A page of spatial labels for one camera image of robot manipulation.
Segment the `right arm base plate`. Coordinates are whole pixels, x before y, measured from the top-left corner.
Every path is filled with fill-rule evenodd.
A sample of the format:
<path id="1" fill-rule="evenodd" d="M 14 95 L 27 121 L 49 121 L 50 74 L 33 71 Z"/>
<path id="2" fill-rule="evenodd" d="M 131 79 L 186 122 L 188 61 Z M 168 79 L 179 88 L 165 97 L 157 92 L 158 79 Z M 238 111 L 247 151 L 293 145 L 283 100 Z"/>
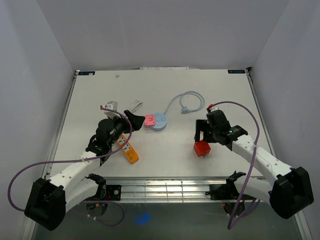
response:
<path id="1" fill-rule="evenodd" d="M 229 184 L 210 184 L 209 191 L 205 192 L 211 200 L 237 200 L 239 192 L 234 185 Z"/>

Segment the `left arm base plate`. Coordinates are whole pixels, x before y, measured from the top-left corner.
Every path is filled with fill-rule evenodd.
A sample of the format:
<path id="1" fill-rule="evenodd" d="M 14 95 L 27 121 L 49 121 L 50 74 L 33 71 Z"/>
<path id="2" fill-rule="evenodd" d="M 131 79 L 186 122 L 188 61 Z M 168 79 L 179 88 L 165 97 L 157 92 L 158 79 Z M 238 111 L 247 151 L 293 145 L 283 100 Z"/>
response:
<path id="1" fill-rule="evenodd" d="M 120 201 L 122 194 L 121 185 L 106 185 L 97 192 L 96 200 Z"/>

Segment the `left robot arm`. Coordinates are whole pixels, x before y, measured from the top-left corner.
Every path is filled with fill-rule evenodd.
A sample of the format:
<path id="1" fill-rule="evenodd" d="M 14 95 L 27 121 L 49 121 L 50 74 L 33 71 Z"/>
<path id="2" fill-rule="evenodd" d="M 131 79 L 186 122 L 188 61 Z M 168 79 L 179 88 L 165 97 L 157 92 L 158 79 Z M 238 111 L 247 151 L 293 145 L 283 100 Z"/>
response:
<path id="1" fill-rule="evenodd" d="M 24 215 L 52 231 L 76 205 L 86 200 L 103 200 L 107 193 L 106 180 L 93 172 L 108 160 L 118 139 L 123 134 L 131 135 L 140 130 L 144 121 L 144 116 L 134 115 L 129 110 L 101 120 L 76 162 L 32 184 Z"/>

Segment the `round blue power socket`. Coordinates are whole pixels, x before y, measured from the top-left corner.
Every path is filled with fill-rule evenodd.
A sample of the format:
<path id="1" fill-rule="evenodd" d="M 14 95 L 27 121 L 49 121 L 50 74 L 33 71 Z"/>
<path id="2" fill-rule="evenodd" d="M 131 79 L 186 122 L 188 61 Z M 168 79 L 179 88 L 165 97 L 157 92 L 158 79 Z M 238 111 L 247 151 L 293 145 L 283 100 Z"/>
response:
<path id="1" fill-rule="evenodd" d="M 151 126 L 150 128 L 153 131 L 157 131 L 157 132 L 164 130 L 168 124 L 167 116 L 161 112 L 155 112 L 153 115 L 155 118 L 155 125 Z"/>

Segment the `red cube socket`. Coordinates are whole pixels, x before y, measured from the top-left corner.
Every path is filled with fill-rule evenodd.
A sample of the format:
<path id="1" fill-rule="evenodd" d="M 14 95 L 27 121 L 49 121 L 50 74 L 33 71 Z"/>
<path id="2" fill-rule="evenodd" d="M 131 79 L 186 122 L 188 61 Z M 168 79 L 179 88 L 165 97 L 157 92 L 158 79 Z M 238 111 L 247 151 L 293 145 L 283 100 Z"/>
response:
<path id="1" fill-rule="evenodd" d="M 195 142 L 193 145 L 193 149 L 197 157 L 205 157 L 211 151 L 211 147 L 204 140 Z"/>

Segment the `pink plug adapter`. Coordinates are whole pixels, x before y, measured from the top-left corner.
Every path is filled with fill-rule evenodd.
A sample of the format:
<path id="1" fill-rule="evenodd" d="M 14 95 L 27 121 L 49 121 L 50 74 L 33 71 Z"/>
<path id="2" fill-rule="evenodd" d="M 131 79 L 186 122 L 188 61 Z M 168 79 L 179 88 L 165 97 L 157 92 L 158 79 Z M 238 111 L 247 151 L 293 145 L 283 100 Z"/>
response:
<path id="1" fill-rule="evenodd" d="M 153 127 L 156 124 L 156 117 L 154 114 L 147 114 L 144 116 L 144 125 L 146 127 Z"/>

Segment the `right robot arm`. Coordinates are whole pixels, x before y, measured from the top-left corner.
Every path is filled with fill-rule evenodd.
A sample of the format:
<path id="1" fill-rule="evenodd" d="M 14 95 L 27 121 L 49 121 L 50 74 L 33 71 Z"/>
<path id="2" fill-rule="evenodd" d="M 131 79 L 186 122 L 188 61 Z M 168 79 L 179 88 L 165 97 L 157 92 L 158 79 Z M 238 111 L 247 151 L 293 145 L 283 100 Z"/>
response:
<path id="1" fill-rule="evenodd" d="M 246 179 L 246 173 L 234 171 L 224 184 L 209 187 L 206 195 L 212 200 L 235 200 L 243 194 L 269 203 L 283 219 L 314 202 L 309 173 L 301 166 L 294 168 L 281 162 L 257 146 L 244 128 L 230 125 L 222 110 L 213 110 L 207 113 L 206 119 L 196 120 L 194 141 L 197 156 L 207 154 L 210 143 L 218 143 L 252 163 L 265 178 Z"/>

